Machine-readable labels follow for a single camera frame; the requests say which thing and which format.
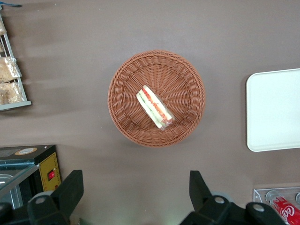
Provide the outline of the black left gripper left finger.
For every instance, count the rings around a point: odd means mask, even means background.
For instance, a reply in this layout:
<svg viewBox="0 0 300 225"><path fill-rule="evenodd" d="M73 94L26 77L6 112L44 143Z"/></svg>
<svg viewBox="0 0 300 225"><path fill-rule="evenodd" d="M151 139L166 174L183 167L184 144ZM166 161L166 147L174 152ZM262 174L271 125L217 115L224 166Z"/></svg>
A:
<svg viewBox="0 0 300 225"><path fill-rule="evenodd" d="M50 195L45 192L28 202L31 225L68 225L84 193L83 172L73 170Z"/></svg>

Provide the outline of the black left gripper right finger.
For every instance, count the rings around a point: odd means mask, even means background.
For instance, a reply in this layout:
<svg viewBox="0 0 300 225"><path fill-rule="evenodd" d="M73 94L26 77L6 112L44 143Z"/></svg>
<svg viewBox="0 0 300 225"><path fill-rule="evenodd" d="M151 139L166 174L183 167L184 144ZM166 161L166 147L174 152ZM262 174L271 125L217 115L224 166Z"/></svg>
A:
<svg viewBox="0 0 300 225"><path fill-rule="evenodd" d="M213 195L199 171L190 171L189 196L194 210L182 225L247 225L245 209L226 197Z"/></svg>

